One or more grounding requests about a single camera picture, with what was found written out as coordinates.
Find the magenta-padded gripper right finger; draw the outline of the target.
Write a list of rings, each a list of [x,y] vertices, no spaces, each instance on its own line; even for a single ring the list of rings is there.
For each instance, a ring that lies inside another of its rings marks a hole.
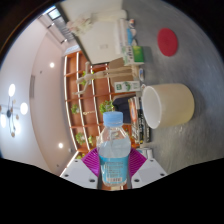
[[[165,170],[154,159],[147,159],[136,149],[132,149],[128,161],[128,187],[141,188],[167,175]]]

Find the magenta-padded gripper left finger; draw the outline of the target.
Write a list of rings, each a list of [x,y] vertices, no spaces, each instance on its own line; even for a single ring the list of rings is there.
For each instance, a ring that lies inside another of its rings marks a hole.
[[[60,177],[88,189],[98,188],[100,161],[97,149],[91,150],[82,159],[73,158]]]

